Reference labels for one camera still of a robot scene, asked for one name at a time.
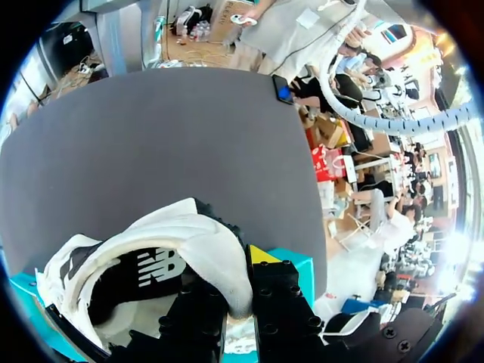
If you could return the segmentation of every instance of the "water bottle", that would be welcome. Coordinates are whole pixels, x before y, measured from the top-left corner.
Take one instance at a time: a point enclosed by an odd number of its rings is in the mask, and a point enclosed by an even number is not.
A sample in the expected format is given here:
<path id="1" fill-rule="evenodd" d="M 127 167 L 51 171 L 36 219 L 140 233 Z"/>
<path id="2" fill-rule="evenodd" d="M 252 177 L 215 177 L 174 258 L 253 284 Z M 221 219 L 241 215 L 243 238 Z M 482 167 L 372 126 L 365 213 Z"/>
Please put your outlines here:
<path id="1" fill-rule="evenodd" d="M 203 28 L 203 25 L 198 24 L 197 25 L 197 33 L 196 33 L 196 39 L 195 42 L 203 42 L 203 34 L 205 30 Z"/>
<path id="2" fill-rule="evenodd" d="M 194 26 L 190 32 L 190 40 L 195 40 L 196 34 L 197 34 L 197 26 Z"/>
<path id="3" fill-rule="evenodd" d="M 210 40 L 210 24 L 206 26 L 205 28 L 205 35 L 203 37 L 205 40 L 204 42 L 208 42 Z"/>
<path id="4" fill-rule="evenodd" d="M 181 31 L 180 44 L 181 45 L 187 44 L 187 39 L 188 39 L 188 27 L 185 25 L 183 26 L 183 30 Z"/>

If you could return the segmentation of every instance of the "chair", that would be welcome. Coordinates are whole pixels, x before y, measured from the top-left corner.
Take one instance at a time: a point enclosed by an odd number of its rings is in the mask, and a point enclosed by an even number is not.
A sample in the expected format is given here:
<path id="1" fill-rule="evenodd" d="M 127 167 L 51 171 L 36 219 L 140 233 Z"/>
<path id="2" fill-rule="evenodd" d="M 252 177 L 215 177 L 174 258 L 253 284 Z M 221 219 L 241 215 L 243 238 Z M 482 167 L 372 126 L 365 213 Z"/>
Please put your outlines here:
<path id="1" fill-rule="evenodd" d="M 364 222 L 361 222 L 359 219 L 356 217 L 352 216 L 351 214 L 348 214 L 348 217 L 351 218 L 355 224 L 356 224 L 356 229 L 352 231 L 350 234 L 346 235 L 343 238 L 336 238 L 339 244 L 343 246 L 343 248 L 348 251 L 352 252 L 353 250 L 359 250 L 362 247 L 370 247 L 370 248 L 375 248 L 377 245 L 372 241 L 371 237 L 375 233 L 372 231 L 369 227 L 368 224 L 370 223 L 370 219 Z M 365 237 L 366 240 L 362 243 L 359 243 L 356 248 L 350 248 L 345 244 L 345 241 L 350 239 L 351 237 L 354 237 L 357 233 L 361 232 Z"/>

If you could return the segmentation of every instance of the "gray table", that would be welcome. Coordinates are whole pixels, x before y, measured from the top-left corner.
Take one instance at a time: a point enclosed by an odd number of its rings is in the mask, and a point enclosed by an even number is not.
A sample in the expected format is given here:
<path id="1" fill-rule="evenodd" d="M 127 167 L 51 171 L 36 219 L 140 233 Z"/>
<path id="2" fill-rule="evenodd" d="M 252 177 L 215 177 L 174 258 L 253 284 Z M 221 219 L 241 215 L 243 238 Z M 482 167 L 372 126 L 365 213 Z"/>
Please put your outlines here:
<path id="1" fill-rule="evenodd" d="M 103 240 L 186 197 L 247 242 L 312 256 L 324 292 L 321 205 L 295 109 L 268 76 L 207 68 L 105 79 L 20 125 L 0 156 L 10 273 L 43 268 L 74 234 Z"/>

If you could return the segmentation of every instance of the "white cable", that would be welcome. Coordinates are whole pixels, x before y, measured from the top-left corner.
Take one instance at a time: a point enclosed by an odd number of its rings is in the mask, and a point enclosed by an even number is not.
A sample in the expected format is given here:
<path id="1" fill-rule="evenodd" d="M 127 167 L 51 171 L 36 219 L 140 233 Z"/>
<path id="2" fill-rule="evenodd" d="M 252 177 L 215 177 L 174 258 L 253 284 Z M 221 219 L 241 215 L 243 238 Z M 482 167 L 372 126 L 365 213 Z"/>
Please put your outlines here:
<path id="1" fill-rule="evenodd" d="M 363 129 L 385 132 L 387 135 L 420 135 L 427 132 L 449 131 L 461 127 L 471 119 L 480 117 L 477 105 L 472 101 L 463 104 L 457 109 L 446 110 L 435 116 L 419 120 L 405 118 L 381 119 L 372 116 L 359 115 L 354 110 L 350 110 L 341 104 L 331 90 L 329 84 L 330 75 L 327 70 L 329 70 L 330 63 L 334 55 L 337 54 L 338 48 L 343 44 L 345 38 L 360 21 L 363 10 L 365 9 L 365 3 L 366 0 L 360 0 L 358 2 L 356 9 L 350 15 L 348 22 L 329 43 L 328 49 L 321 59 L 321 91 L 335 112 L 337 112 L 342 118 L 362 127 Z"/>
<path id="2" fill-rule="evenodd" d="M 37 295 L 35 295 L 34 293 L 28 291 L 25 287 L 21 287 L 18 283 L 16 283 L 15 281 L 12 281 L 10 280 L 10 283 L 12 285 L 15 285 L 16 287 L 18 287 L 19 289 L 21 289 L 24 293 L 28 293 L 29 295 L 32 295 L 33 297 L 35 297 L 37 299 Z"/>

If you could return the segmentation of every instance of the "person's hand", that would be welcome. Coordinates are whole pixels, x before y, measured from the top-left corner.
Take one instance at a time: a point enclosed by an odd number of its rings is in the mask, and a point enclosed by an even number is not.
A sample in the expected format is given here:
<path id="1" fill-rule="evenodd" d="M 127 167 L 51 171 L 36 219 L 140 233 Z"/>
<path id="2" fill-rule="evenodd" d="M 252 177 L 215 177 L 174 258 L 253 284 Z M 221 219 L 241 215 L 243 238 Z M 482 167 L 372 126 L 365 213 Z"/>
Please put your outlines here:
<path id="1" fill-rule="evenodd" d="M 330 78 L 330 87 L 331 87 L 332 89 L 337 89 L 337 83 L 336 83 L 336 80 L 335 80 L 335 78 L 334 78 L 334 77 L 331 77 L 331 78 Z"/>
<path id="2" fill-rule="evenodd" d="M 350 47 L 357 48 L 361 45 L 361 41 L 370 36 L 371 32 L 368 30 L 361 30 L 358 26 L 355 26 L 350 34 L 348 34 L 345 38 L 345 43 Z"/>
<path id="3" fill-rule="evenodd" d="M 265 10 L 261 9 L 258 6 L 254 6 L 250 10 L 248 10 L 245 14 L 242 14 L 242 18 L 240 20 L 244 20 L 246 17 L 259 21 L 259 18 L 262 14 L 265 13 Z M 252 24 L 247 22 L 243 26 L 251 26 Z"/>
<path id="4" fill-rule="evenodd" d="M 404 187 L 400 190 L 399 196 L 404 196 L 408 193 L 408 187 Z"/>

